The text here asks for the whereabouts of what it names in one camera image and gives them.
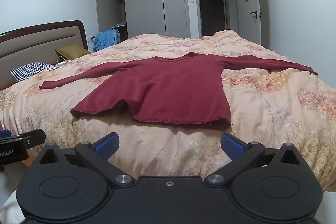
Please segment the dark red long-sleeve shirt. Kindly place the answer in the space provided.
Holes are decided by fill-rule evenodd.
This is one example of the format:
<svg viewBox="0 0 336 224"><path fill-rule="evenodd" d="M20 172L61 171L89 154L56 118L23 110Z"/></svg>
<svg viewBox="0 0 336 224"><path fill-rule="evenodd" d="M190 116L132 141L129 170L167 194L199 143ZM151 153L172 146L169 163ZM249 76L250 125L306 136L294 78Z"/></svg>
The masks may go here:
<svg viewBox="0 0 336 224"><path fill-rule="evenodd" d="M188 53L176 59L151 57L129 62L107 62L78 75L45 81L41 89L53 89L82 79L108 76L71 109L75 118L105 114L126 105L130 116L145 123L206 124L227 129L231 109L223 90L225 69L297 69L315 74L311 67L252 55L225 57Z"/></svg>

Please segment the blue clothes pile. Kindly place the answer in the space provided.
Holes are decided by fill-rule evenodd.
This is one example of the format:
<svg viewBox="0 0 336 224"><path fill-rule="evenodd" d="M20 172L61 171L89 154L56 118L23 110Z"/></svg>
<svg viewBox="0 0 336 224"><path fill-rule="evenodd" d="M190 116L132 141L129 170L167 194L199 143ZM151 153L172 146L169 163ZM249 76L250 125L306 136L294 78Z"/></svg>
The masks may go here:
<svg viewBox="0 0 336 224"><path fill-rule="evenodd" d="M120 42L120 33L117 29L99 32L93 41L93 50L95 52L115 46Z"/></svg>

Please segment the padded bed headboard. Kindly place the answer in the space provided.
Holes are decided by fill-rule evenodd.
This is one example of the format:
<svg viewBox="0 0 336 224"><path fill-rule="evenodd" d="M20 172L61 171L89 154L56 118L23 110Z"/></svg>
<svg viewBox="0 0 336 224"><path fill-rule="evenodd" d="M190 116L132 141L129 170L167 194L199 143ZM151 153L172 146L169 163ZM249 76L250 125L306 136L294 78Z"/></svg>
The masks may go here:
<svg viewBox="0 0 336 224"><path fill-rule="evenodd" d="M16 83L11 70L34 62L55 64L56 50L73 44L88 49L80 20L40 24L1 34L1 89Z"/></svg>

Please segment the olive green pillow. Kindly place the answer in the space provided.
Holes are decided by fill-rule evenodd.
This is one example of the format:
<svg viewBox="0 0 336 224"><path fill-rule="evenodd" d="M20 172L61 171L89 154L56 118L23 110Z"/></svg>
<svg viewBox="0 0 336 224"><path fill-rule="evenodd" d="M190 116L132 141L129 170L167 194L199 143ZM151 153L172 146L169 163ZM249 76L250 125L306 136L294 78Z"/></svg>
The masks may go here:
<svg viewBox="0 0 336 224"><path fill-rule="evenodd" d="M65 60L74 60L76 58L90 54L90 51L77 44L59 48L55 50L58 56L63 57Z"/></svg>

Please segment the white room door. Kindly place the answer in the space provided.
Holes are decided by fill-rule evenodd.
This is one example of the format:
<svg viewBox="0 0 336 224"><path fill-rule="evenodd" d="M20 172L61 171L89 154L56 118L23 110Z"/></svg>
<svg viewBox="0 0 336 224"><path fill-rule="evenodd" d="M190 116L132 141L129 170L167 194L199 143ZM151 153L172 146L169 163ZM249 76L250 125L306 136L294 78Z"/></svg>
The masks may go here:
<svg viewBox="0 0 336 224"><path fill-rule="evenodd" d="M238 28L242 38L261 44L261 12L259 0L237 0Z"/></svg>

